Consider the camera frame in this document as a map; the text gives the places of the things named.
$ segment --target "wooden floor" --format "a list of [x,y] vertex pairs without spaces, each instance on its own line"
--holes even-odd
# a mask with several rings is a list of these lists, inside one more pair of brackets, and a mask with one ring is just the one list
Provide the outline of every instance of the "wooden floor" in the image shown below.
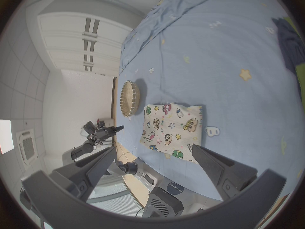
[[[116,105],[120,104],[116,102],[118,89],[117,89],[117,81],[118,78],[116,78],[115,82],[115,88],[114,88],[114,103],[113,103],[113,119],[114,119],[114,125],[116,126]],[[129,152],[125,147],[120,145],[120,143],[117,142],[116,136],[114,136],[114,145],[116,147],[116,153],[117,153],[117,159],[119,161],[122,161],[124,164],[127,162],[134,161],[137,157],[132,155],[131,152]],[[124,175],[124,181],[128,188],[131,190],[134,197],[139,201],[139,203],[144,207],[148,200],[148,189],[133,175]]]

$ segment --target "air conditioner grille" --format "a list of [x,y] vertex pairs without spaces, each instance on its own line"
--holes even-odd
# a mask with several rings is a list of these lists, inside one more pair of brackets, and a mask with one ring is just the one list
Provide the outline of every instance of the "air conditioner grille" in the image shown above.
[[23,140],[23,149],[27,160],[34,156],[35,151],[33,146],[33,140],[31,137]]
[[155,206],[161,213],[164,214],[165,217],[168,216],[169,212],[168,212],[167,207],[163,203],[161,203],[159,200],[153,199],[151,201],[151,205]]

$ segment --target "bed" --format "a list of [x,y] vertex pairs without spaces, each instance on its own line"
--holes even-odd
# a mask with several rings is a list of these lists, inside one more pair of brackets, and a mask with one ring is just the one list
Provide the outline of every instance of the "bed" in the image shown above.
[[[174,182],[221,200],[199,165],[139,142],[147,104],[201,105],[203,147],[258,176],[276,171],[287,178],[282,195],[290,193],[305,167],[305,122],[272,22],[284,16],[276,0],[161,0],[122,46],[118,90],[131,80],[141,98],[130,118],[116,107],[116,124],[125,126],[118,142]],[[220,134],[208,136],[205,126]]]

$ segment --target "wicker basket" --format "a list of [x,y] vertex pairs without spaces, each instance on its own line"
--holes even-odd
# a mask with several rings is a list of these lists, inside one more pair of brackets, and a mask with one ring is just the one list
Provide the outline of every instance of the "wicker basket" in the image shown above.
[[121,111],[125,117],[132,116],[138,109],[140,102],[140,90],[131,81],[126,81],[121,92]]

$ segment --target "round logo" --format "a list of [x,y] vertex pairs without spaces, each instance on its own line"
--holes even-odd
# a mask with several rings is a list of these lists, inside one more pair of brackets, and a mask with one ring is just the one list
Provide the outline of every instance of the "round logo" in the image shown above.
[[167,185],[167,191],[172,194],[172,195],[178,195],[180,193],[183,192],[184,190],[184,187],[175,183],[175,182],[170,182],[168,185]]

